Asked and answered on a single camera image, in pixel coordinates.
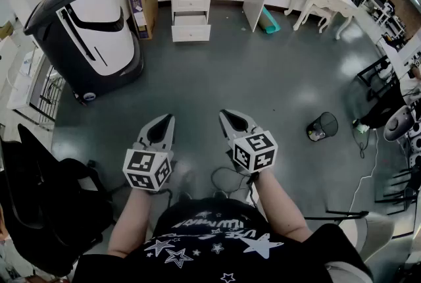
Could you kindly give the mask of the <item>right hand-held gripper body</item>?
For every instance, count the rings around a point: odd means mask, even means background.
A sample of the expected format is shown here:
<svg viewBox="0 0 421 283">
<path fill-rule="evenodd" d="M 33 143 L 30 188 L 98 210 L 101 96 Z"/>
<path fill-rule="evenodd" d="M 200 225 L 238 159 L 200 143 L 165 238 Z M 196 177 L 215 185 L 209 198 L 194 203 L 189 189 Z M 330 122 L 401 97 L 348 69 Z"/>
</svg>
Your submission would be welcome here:
<svg viewBox="0 0 421 283">
<path fill-rule="evenodd" d="M 278 144 L 268 130 L 236 138 L 230 147 L 234 162 L 250 173 L 272 167 L 278 151 Z"/>
</svg>

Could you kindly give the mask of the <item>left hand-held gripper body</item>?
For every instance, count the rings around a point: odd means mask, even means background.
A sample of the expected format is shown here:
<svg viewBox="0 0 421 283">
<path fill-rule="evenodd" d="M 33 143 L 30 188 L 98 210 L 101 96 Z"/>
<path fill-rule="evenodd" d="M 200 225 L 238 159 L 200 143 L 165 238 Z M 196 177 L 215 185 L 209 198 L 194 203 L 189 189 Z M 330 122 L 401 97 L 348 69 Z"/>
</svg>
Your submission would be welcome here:
<svg viewBox="0 0 421 283">
<path fill-rule="evenodd" d="M 133 188 L 158 192 L 172 173 L 172 142 L 146 145 L 135 142 L 127 149 L 122 171 Z"/>
</svg>

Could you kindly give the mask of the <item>white cabinet door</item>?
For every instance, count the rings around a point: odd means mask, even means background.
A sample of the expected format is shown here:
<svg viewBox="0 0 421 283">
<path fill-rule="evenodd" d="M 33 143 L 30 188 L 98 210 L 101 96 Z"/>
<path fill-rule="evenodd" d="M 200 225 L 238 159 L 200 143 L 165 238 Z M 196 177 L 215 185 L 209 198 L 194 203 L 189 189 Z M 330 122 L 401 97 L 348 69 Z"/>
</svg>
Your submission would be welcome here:
<svg viewBox="0 0 421 283">
<path fill-rule="evenodd" d="M 211 25 L 205 11 L 175 12 L 172 25 L 173 42 L 208 41 Z"/>
</svg>

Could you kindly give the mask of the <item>person's left forearm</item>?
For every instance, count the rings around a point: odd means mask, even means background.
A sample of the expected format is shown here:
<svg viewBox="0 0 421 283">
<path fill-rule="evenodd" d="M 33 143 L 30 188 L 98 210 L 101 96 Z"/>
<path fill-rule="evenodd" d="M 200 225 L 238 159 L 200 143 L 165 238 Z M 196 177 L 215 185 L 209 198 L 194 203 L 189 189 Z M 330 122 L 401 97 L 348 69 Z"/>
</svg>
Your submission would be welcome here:
<svg viewBox="0 0 421 283">
<path fill-rule="evenodd" d="M 115 224 L 107 254 L 125 258 L 145 242 L 151 210 L 151 196 L 133 188 Z"/>
</svg>

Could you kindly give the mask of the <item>person's right forearm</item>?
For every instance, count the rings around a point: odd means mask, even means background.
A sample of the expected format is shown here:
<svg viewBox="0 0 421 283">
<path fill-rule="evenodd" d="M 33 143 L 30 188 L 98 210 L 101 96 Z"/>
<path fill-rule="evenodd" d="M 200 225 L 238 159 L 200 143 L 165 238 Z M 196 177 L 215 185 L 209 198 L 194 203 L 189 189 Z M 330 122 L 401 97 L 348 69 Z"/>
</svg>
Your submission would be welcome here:
<svg viewBox="0 0 421 283">
<path fill-rule="evenodd" d="M 301 211 L 270 170 L 261 171 L 254 183 L 273 231 L 298 242 L 304 242 L 312 235 Z"/>
</svg>

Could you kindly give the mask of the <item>teal box under desk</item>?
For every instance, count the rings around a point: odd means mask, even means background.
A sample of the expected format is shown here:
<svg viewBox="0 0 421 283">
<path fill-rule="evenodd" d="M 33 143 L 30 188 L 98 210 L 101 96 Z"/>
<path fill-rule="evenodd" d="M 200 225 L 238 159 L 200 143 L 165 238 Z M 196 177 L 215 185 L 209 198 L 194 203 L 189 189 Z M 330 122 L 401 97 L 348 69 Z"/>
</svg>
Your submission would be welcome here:
<svg viewBox="0 0 421 283">
<path fill-rule="evenodd" d="M 276 22 L 276 20 L 266 9 L 266 7 L 262 8 L 258 20 L 258 25 L 266 34 L 273 34 L 275 32 L 280 31 L 281 29 L 280 25 Z"/>
</svg>

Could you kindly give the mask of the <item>small white drawer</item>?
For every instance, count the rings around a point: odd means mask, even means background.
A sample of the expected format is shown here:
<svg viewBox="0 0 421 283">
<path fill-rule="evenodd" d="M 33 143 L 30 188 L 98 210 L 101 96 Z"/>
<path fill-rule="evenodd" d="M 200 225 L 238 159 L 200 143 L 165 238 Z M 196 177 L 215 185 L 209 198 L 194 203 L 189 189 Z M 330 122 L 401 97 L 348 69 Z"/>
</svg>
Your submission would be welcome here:
<svg viewBox="0 0 421 283">
<path fill-rule="evenodd" d="M 207 11 L 211 0 L 172 0 L 174 12 Z"/>
</svg>

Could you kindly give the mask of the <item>black office chair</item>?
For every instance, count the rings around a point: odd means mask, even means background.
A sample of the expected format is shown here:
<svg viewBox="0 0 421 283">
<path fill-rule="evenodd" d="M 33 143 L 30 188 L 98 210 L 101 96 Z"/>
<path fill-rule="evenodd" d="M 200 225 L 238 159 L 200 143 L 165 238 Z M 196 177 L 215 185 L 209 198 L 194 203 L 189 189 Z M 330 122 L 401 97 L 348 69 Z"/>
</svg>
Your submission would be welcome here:
<svg viewBox="0 0 421 283">
<path fill-rule="evenodd" d="M 0 206 L 17 252 L 35 267 L 66 276 L 114 224 L 112 199 L 95 163 L 57 160 L 22 124 L 19 141 L 0 138 Z"/>
</svg>

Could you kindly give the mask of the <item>black star-print shirt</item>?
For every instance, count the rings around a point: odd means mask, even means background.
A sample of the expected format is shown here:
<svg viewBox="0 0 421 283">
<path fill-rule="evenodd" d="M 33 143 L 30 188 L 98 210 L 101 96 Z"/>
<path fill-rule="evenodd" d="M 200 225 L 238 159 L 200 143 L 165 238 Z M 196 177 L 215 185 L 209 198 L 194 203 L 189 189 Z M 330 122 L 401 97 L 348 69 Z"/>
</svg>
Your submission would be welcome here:
<svg viewBox="0 0 421 283">
<path fill-rule="evenodd" d="M 84 255 L 72 283 L 372 283 L 336 224 L 309 239 L 282 236 L 234 199 L 177 203 L 127 257 Z"/>
</svg>

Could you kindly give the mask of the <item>white vanity stool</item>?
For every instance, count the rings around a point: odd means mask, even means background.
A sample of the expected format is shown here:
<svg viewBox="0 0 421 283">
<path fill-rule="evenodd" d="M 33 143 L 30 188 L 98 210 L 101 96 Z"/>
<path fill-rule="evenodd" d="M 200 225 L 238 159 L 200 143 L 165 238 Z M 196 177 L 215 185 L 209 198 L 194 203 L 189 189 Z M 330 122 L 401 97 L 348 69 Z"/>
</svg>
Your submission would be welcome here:
<svg viewBox="0 0 421 283">
<path fill-rule="evenodd" d="M 332 21 L 332 18 L 334 17 L 333 12 L 329 8 L 320 8 L 316 5 L 312 5 L 311 8 L 308 11 L 303 11 L 300 14 L 299 19 L 297 20 L 296 24 L 293 26 L 293 30 L 297 31 L 300 27 L 300 25 L 304 24 L 310 14 L 315 14 L 316 16 L 320 17 L 320 20 L 318 22 L 318 33 L 321 34 L 324 29 L 330 24 Z"/>
</svg>

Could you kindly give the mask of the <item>white shelf unit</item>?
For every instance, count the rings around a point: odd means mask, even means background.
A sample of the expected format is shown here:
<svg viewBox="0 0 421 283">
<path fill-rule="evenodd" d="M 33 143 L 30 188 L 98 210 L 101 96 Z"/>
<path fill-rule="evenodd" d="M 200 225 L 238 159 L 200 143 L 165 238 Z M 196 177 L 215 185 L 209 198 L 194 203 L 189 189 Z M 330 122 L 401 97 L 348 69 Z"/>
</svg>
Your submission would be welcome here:
<svg viewBox="0 0 421 283">
<path fill-rule="evenodd" d="M 34 49 L 26 54 L 7 103 L 9 110 L 19 110 L 30 105 L 36 80 L 44 60 L 45 54 L 40 48 Z"/>
</svg>

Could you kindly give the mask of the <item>brown cardboard box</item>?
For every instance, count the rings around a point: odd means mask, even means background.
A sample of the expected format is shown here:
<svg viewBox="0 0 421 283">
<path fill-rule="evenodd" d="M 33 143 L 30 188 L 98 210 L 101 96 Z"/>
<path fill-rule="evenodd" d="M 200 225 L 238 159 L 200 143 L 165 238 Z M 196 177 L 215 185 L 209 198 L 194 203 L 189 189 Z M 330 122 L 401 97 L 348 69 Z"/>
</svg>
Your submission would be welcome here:
<svg viewBox="0 0 421 283">
<path fill-rule="evenodd" d="M 158 14 L 158 0 L 128 0 L 139 39 L 152 39 Z"/>
</svg>

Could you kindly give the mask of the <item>black metal stool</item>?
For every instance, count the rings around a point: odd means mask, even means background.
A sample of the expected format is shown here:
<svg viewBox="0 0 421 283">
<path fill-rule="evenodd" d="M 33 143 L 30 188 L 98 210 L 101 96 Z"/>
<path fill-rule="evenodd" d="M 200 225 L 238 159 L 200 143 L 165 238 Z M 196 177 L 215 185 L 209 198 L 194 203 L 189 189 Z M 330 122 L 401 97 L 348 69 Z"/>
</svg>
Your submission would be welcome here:
<svg viewBox="0 0 421 283">
<path fill-rule="evenodd" d="M 391 61 L 386 55 L 361 70 L 357 74 L 357 78 L 368 88 L 366 92 L 367 101 L 379 100 L 398 81 Z"/>
</svg>

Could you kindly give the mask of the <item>grey domed device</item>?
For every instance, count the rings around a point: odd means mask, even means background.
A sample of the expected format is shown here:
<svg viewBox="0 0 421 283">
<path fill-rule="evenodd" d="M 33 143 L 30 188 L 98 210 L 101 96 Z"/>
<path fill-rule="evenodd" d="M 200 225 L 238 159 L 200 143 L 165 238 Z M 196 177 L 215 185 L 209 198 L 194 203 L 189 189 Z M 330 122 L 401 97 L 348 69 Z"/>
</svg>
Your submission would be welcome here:
<svg viewBox="0 0 421 283">
<path fill-rule="evenodd" d="M 384 128 L 387 142 L 397 142 L 409 168 L 421 167 L 421 105 L 401 107 Z"/>
</svg>

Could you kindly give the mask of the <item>long white desk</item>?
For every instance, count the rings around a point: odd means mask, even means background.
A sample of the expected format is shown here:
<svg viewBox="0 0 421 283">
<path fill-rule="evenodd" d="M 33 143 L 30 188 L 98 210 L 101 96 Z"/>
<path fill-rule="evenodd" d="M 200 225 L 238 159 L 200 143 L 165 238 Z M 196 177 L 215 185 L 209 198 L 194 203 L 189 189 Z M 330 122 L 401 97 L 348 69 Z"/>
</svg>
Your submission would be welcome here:
<svg viewBox="0 0 421 283">
<path fill-rule="evenodd" d="M 417 60 L 421 59 L 421 27 L 400 50 L 390 46 L 390 42 L 384 38 L 384 35 L 388 35 L 386 24 L 396 21 L 396 17 L 391 16 L 389 7 L 388 2 L 382 4 L 378 0 L 362 0 L 355 19 L 374 45 L 378 46 L 380 53 L 391 61 L 397 77 L 402 78 L 410 70 L 410 65 L 418 65 Z"/>
</svg>

